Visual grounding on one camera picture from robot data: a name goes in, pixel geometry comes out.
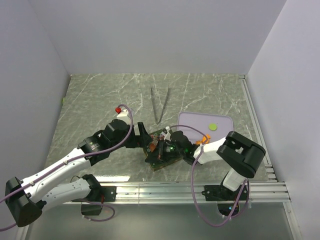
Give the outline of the gold tin lid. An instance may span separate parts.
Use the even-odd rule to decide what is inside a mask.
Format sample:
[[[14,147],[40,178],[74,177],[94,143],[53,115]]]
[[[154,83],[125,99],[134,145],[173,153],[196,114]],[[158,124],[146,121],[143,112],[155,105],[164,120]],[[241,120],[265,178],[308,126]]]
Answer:
[[[160,129],[160,130],[157,130],[157,131],[154,131],[152,133],[150,133],[149,135],[152,137],[152,142],[151,143],[154,143],[155,145],[157,145],[158,141],[163,141],[164,139],[162,138],[162,135],[161,135],[161,132],[162,132],[163,129]],[[143,152],[147,158],[147,149],[143,149]],[[173,157],[173,158],[168,158],[167,161],[164,161],[164,162],[168,162],[168,161],[171,161],[171,160],[177,160],[177,159],[180,159],[182,160],[183,158],[180,156],[180,157]]]

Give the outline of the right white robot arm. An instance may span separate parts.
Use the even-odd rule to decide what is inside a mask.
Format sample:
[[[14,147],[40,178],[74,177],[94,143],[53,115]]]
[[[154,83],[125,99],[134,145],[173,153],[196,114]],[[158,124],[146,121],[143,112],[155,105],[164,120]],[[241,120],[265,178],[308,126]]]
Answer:
[[[205,186],[202,193],[208,201],[231,201],[238,193],[241,199],[246,198],[248,190],[240,187],[244,180],[254,178],[266,155],[261,145],[236,131],[214,142],[205,136],[204,141],[192,143],[181,130],[166,130],[158,136],[151,135],[150,140],[144,149],[145,162],[154,171],[178,160],[190,165],[223,160],[230,166],[219,186]]]

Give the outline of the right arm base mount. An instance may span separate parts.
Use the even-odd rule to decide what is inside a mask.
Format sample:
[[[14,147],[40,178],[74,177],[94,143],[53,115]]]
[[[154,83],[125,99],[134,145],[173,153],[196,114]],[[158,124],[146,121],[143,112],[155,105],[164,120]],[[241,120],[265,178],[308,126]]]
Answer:
[[[226,203],[218,203],[217,209],[222,216],[228,216],[232,211],[234,202],[236,201],[238,194],[240,193],[239,201],[246,200],[243,208],[240,207],[239,202],[237,203],[234,212],[232,213],[232,217],[236,217],[240,213],[243,212],[245,207],[248,205],[249,196],[250,196],[250,188],[245,184],[243,190],[240,190],[242,187],[239,186],[236,191],[231,191],[223,185],[205,185],[204,190],[201,194],[205,197],[207,202],[221,202],[221,201],[232,201],[231,204]]]

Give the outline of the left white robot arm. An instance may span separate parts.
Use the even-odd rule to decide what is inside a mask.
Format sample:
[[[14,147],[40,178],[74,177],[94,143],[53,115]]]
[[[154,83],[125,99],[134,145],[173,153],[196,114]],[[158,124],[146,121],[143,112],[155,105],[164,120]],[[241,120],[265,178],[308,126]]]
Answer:
[[[15,224],[24,227],[36,220],[42,213],[40,197],[73,173],[108,158],[118,148],[145,148],[152,138],[142,122],[138,122],[137,126],[139,134],[135,134],[132,124],[114,119],[105,129],[85,138],[67,156],[43,171],[24,180],[17,177],[8,180],[4,202]]]

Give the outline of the green christmas cookie tin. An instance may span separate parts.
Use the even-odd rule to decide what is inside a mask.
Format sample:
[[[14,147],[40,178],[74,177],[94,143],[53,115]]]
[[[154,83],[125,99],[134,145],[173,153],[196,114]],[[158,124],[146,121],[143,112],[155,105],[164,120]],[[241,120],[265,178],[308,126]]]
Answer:
[[[181,159],[174,159],[174,160],[170,160],[170,161],[168,161],[168,162],[156,162],[156,163],[150,163],[149,165],[150,165],[150,167],[151,167],[151,170],[153,171],[153,172],[155,172],[155,171],[158,171],[158,170],[160,170],[160,169],[163,169],[163,168],[165,168],[165,167],[167,167],[167,166],[169,166],[169,165],[172,165],[172,164],[174,164],[174,163],[177,163],[177,162],[179,162]]]

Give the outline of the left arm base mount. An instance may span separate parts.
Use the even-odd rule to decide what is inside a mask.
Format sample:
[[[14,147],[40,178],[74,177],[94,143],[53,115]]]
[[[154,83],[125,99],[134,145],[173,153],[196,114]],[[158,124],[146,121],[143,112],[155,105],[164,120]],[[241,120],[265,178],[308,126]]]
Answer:
[[[88,205],[81,207],[82,216],[92,222],[104,222],[112,219],[115,216],[115,209],[105,202],[114,202],[116,198],[116,187],[107,187],[107,191],[100,185],[82,184],[80,188],[74,189],[69,197],[70,201],[83,202]],[[108,208],[112,211],[111,216],[106,219],[93,219],[90,216],[98,216],[103,208]]]

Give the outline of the metal tongs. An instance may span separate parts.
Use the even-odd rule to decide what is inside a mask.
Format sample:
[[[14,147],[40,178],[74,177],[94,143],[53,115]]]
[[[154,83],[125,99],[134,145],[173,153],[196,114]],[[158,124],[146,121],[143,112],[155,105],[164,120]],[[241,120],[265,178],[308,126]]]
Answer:
[[[158,102],[156,102],[156,90],[153,87],[150,88],[152,112],[154,117],[154,123],[156,125],[159,125],[162,122],[163,116],[165,114],[165,110],[168,105],[170,91],[171,91],[171,88],[168,86],[166,88],[164,100],[162,101],[161,99],[159,99]]]

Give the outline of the lilac plastic tray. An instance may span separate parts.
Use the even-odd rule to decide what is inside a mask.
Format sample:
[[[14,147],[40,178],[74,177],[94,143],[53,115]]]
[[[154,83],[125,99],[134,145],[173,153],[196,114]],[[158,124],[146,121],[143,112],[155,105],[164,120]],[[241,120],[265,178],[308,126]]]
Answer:
[[[211,123],[217,125],[216,131],[211,131],[208,128]],[[205,135],[209,134],[210,143],[225,138],[230,131],[234,130],[234,122],[231,117],[209,113],[181,112],[178,115],[177,124],[193,127]]]

